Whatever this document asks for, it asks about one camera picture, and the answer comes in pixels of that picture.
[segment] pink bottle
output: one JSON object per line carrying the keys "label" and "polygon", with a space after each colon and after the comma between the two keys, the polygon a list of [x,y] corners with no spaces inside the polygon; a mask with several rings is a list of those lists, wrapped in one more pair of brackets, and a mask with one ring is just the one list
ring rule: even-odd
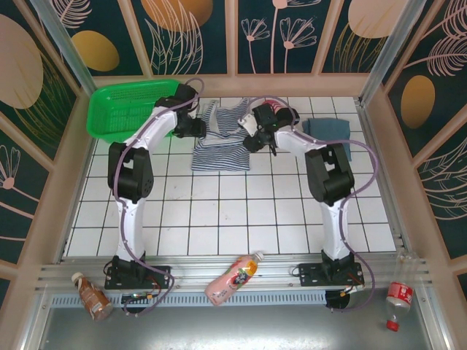
{"label": "pink bottle", "polygon": [[262,259],[264,255],[261,252],[239,257],[222,276],[209,283],[204,294],[215,306],[224,303],[252,278]]}

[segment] bottle cap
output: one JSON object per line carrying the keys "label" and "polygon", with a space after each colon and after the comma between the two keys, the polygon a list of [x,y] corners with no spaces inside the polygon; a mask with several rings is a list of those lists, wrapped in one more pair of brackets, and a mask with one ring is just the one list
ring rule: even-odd
{"label": "bottle cap", "polygon": [[263,261],[263,259],[264,259],[264,254],[263,254],[262,252],[256,252],[256,253],[253,254],[253,255],[256,257],[256,259],[258,260],[258,262],[259,262],[259,261]]}
{"label": "bottle cap", "polygon": [[388,321],[386,322],[386,328],[394,332],[397,332],[399,330],[399,325],[395,323],[394,321],[391,321],[390,319],[388,319]]}
{"label": "bottle cap", "polygon": [[81,279],[81,278],[84,277],[84,276],[85,276],[85,275],[83,275],[82,273],[76,272],[76,273],[72,276],[73,284],[76,284],[76,282],[78,281],[78,279]]}

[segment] white bottle cap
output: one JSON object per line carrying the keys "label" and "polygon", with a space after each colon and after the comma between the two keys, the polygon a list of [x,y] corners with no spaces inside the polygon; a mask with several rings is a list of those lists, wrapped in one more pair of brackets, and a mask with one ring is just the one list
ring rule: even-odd
{"label": "white bottle cap", "polygon": [[85,276],[85,275],[83,275],[82,273],[76,272],[76,273],[72,276],[73,284],[76,284],[76,282],[78,281],[78,279],[81,279],[81,278],[84,277],[84,276]]}
{"label": "white bottle cap", "polygon": [[262,252],[255,252],[253,255],[256,257],[258,262],[263,261],[264,259],[264,254]]}

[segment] red bottle cap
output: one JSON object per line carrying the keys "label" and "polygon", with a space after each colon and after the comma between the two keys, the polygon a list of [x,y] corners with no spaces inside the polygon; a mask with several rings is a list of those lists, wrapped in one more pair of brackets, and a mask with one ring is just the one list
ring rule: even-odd
{"label": "red bottle cap", "polygon": [[391,321],[390,319],[388,319],[388,321],[386,322],[386,327],[394,332],[397,332],[399,330],[399,325],[394,321]]}

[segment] blue towel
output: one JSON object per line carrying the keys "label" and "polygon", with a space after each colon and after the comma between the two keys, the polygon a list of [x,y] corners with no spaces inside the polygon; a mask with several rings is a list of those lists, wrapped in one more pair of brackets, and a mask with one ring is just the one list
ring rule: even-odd
{"label": "blue towel", "polygon": [[[350,139],[350,123],[348,120],[335,118],[308,119],[303,122],[304,133],[318,140],[335,141]],[[345,154],[352,160],[350,144],[344,144]]]}
{"label": "blue towel", "polygon": [[248,99],[235,107],[218,107],[212,101],[201,119],[206,123],[206,137],[193,150],[191,170],[246,171],[250,169],[250,153],[243,146],[248,132],[238,120],[247,112]]}

